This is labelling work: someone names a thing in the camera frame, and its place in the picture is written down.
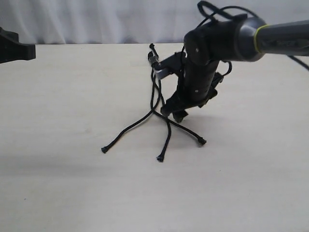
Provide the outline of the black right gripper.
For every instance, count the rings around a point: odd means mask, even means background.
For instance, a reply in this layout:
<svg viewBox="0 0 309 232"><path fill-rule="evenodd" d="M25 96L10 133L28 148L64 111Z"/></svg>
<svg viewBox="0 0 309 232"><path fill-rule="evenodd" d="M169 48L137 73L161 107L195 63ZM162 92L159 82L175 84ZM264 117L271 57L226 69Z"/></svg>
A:
<svg viewBox="0 0 309 232"><path fill-rule="evenodd" d="M161 107L161 114L174 114L176 122L182 122L188 113L185 109L203 106L211 87L219 61L210 61L206 65L197 65L187 58L184 76L174 94Z"/></svg>

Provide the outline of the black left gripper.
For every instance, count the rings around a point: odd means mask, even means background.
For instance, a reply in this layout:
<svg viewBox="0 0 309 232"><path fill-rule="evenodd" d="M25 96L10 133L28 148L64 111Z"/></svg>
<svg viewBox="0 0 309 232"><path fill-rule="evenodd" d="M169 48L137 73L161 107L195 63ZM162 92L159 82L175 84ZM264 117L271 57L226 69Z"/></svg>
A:
<svg viewBox="0 0 309 232"><path fill-rule="evenodd" d="M7 63L17 60L36 58L34 44L20 43L19 34L0 28L0 62Z"/></svg>

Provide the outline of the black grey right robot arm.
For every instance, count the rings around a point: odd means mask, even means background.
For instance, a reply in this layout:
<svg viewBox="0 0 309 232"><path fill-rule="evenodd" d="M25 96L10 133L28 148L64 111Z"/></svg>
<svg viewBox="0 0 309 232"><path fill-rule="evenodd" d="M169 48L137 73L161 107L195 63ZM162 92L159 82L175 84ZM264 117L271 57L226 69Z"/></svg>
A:
<svg viewBox="0 0 309 232"><path fill-rule="evenodd" d="M167 74L178 76L173 95L161 108L164 116L181 122L187 109L203 107L217 95L224 75L219 63L256 62L265 54L309 55L309 22L268 25L259 17L237 15L231 20L213 22L189 31L184 50L161 62Z"/></svg>

